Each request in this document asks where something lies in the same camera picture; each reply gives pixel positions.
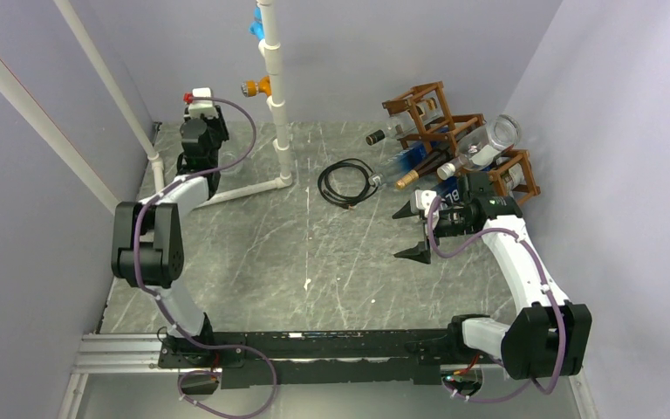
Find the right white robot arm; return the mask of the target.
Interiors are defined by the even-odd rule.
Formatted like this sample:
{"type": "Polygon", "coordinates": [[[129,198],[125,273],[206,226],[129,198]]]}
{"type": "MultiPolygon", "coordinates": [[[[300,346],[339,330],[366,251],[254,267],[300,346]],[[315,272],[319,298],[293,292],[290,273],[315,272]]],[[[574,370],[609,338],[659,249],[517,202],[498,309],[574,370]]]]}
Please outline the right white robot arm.
{"type": "Polygon", "coordinates": [[[446,350],[457,362],[478,352],[499,360],[513,379],[578,374],[583,366],[592,316],[584,304],[574,304],[552,278],[528,234],[523,213],[511,196],[498,195],[486,172],[472,172],[457,181],[459,198],[432,189],[418,189],[393,214],[417,216],[423,240],[396,258],[430,264],[431,258],[451,258],[458,251],[440,250],[444,237],[464,236],[461,250],[483,242],[491,251],[509,287],[516,317],[504,324],[487,315],[461,315],[452,321],[446,350]]]}

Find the clear bottle white cap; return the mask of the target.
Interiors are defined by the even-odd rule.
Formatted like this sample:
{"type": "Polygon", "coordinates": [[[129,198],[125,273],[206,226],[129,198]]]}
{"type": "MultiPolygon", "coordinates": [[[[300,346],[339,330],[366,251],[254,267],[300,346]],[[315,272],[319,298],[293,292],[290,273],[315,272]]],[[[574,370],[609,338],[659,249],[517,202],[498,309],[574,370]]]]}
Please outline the clear bottle white cap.
{"type": "Polygon", "coordinates": [[[519,122],[507,114],[500,114],[457,143],[456,157],[441,165],[436,174],[441,180],[457,175],[461,169],[478,171],[487,167],[506,149],[522,138],[519,122]]]}

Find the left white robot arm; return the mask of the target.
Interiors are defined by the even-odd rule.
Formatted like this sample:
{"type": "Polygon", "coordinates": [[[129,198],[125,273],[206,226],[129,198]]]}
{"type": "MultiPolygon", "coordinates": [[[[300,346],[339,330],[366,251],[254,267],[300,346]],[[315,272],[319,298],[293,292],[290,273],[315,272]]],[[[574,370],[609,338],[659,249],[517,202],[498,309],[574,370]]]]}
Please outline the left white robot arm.
{"type": "Polygon", "coordinates": [[[209,364],[216,351],[208,315],[180,281],[185,256],[181,220],[218,190],[217,171],[229,130],[220,106],[186,110],[180,127],[177,174],[161,192],[115,210],[111,268],[116,278],[148,293],[169,320],[169,333],[186,338],[181,355],[196,367],[209,364]]]}

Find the clear bottle green label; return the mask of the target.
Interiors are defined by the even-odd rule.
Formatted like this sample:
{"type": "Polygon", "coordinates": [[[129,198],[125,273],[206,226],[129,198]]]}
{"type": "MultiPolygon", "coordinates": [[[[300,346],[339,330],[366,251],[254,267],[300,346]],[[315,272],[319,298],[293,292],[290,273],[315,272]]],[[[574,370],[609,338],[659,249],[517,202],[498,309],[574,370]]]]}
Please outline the clear bottle green label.
{"type": "Polygon", "coordinates": [[[219,154],[219,166],[223,167],[223,170],[220,171],[222,175],[237,175],[239,174],[244,167],[245,160],[238,162],[236,165],[233,165],[238,159],[238,155],[231,151],[224,151],[219,154]]]}

